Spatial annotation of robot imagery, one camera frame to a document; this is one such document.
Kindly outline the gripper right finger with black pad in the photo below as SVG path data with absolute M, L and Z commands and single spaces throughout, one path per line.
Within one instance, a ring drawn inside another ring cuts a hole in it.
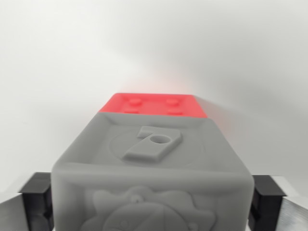
M 308 198 L 282 176 L 254 175 L 249 231 L 306 231 Z

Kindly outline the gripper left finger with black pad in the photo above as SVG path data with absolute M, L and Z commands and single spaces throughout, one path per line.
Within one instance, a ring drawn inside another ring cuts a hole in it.
M 35 172 L 21 176 L 8 190 L 0 193 L 0 229 L 54 229 L 50 172 Z

